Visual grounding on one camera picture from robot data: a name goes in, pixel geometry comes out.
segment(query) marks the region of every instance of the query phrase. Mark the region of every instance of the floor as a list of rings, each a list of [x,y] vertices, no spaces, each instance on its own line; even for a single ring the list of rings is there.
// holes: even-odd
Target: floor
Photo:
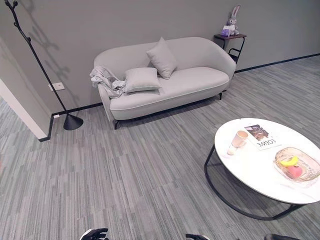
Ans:
[[[0,239],[78,240],[104,227],[110,240],[320,239],[320,202],[276,221],[251,219],[225,205],[203,171],[215,132],[236,118],[275,121],[320,146],[319,66],[316,56],[237,73],[222,100],[124,121],[117,130],[102,106],[83,110],[81,128],[65,131],[64,117],[55,119],[43,143],[0,100]],[[234,204],[261,215],[285,207],[215,166],[215,184]]]

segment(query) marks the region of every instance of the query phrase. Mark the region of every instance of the power outlet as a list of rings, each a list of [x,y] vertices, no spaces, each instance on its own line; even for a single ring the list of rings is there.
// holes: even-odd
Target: power outlet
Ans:
[[[63,90],[65,89],[65,86],[62,84],[62,82],[57,82],[57,83],[53,83],[52,84],[55,90]],[[50,84],[48,84],[50,90],[53,92],[52,87],[50,86]]]

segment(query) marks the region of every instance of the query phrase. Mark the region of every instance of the black coat rack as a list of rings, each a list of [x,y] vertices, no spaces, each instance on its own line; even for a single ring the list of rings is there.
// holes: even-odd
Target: black coat rack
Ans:
[[[73,116],[73,115],[69,114],[68,110],[66,109],[66,107],[63,104],[62,100],[60,99],[57,91],[55,90],[55,88],[54,88],[54,86],[53,86],[53,84],[52,84],[52,82],[51,82],[46,70],[44,69],[44,66],[42,65],[40,59],[38,58],[38,55],[37,55],[34,47],[31,44],[31,38],[29,36],[26,36],[24,31],[22,31],[22,29],[20,27],[20,24],[19,24],[19,21],[18,21],[18,17],[16,15],[16,11],[15,11],[16,6],[18,6],[18,2],[15,0],[15,1],[13,1],[13,5],[11,5],[8,0],[4,0],[4,3],[5,3],[5,5],[7,5],[9,7],[9,9],[12,12],[12,15],[14,17],[13,25],[19,30],[19,32],[21,33],[21,35],[24,38],[24,40],[28,43],[28,45],[29,45],[29,47],[30,47],[30,49],[31,49],[31,51],[32,51],[37,63],[39,64],[39,66],[40,66],[40,68],[41,68],[41,70],[42,70],[42,72],[43,72],[43,74],[45,76],[45,78],[49,82],[49,84],[50,84],[50,86],[51,86],[56,98],[59,100],[61,106],[63,107],[64,113],[66,114],[63,128],[65,130],[75,130],[75,129],[81,127],[81,125],[84,123],[84,121],[81,118],[77,117],[77,116]]]

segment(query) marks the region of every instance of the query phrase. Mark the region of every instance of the baseboard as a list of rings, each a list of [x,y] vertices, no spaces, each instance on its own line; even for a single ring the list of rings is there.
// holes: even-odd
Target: baseboard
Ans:
[[[319,56],[319,55],[320,55],[320,53],[316,53],[316,54],[307,55],[307,56],[295,57],[295,58],[291,58],[291,59],[287,59],[287,60],[283,60],[283,61],[275,61],[275,62],[263,64],[263,65],[252,66],[252,67],[236,70],[235,73],[241,73],[241,72],[249,71],[249,70],[252,70],[252,69],[263,68],[263,67],[267,67],[267,66],[270,66],[270,65],[282,64],[282,63],[291,62],[291,61],[294,61],[294,60],[305,59],[305,58],[315,57],[315,56]]]
[[[73,109],[68,110],[68,112],[69,113],[73,113],[73,112],[77,112],[77,111],[81,111],[81,110],[85,110],[85,109],[95,108],[95,107],[101,106],[102,104],[103,104],[102,102],[99,102],[99,103],[91,104],[91,105],[88,105],[88,106],[77,107],[77,108],[73,108]],[[54,124],[54,115],[62,115],[62,114],[66,114],[66,112],[60,111],[60,112],[52,113],[51,118],[50,118],[48,136],[38,139],[39,142],[42,143],[42,142],[50,140],[52,127],[53,127],[53,124]]]
[[[48,141],[50,140],[51,138],[51,131],[52,131],[52,126],[54,124],[54,115],[52,114],[51,115],[51,118],[50,118],[50,125],[49,125],[49,132],[48,132],[48,136],[47,137],[44,137],[44,138],[40,138],[38,139],[40,143],[44,142],[44,141]]]
[[[295,58],[291,58],[291,59],[287,59],[287,60],[283,60],[283,61],[275,61],[275,62],[271,62],[271,63],[268,63],[268,64],[263,64],[263,65],[258,65],[258,66],[253,66],[253,67],[248,67],[248,68],[236,70],[235,73],[241,73],[241,72],[249,71],[249,70],[252,70],[252,69],[263,68],[263,67],[267,67],[267,66],[270,66],[270,65],[282,64],[282,63],[286,63],[286,62],[290,62],[290,61],[294,61],[294,60],[305,59],[305,58],[315,57],[315,56],[319,56],[319,55],[320,55],[320,53],[317,53],[317,54],[312,54],[312,55],[307,55],[307,56],[295,57]],[[103,105],[103,103],[99,102],[99,103],[95,103],[95,104],[91,104],[91,105],[87,105],[87,106],[81,106],[81,107],[73,108],[73,109],[68,110],[68,112],[69,113],[73,113],[73,112],[77,112],[77,111],[81,111],[81,110],[85,110],[85,109],[95,108],[95,107],[98,107],[98,106],[101,106],[101,105]],[[44,142],[44,141],[50,140],[52,126],[53,126],[53,123],[54,123],[54,115],[63,115],[63,114],[66,114],[66,112],[65,111],[60,111],[60,112],[53,113],[51,115],[48,136],[39,139],[39,142]]]
[[[73,112],[77,112],[77,111],[81,111],[81,110],[85,110],[85,109],[91,109],[91,108],[95,108],[95,107],[98,107],[101,105],[102,105],[102,102],[98,102],[98,103],[91,104],[88,106],[81,106],[81,107],[77,107],[77,108],[73,108],[73,109],[68,110],[68,113],[73,113]],[[60,112],[53,113],[52,115],[58,115],[58,114],[62,115],[62,114],[66,114],[66,112],[60,111]]]

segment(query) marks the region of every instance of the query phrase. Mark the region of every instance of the plush rabbit toy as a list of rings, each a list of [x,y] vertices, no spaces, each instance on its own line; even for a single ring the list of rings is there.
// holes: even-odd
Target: plush rabbit toy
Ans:
[[[238,26],[236,25],[236,23],[237,23],[236,16],[237,16],[237,13],[239,11],[240,6],[241,6],[240,4],[237,4],[234,7],[232,14],[231,14],[231,17],[228,20],[228,26],[230,26],[230,35],[238,35],[239,34]]]

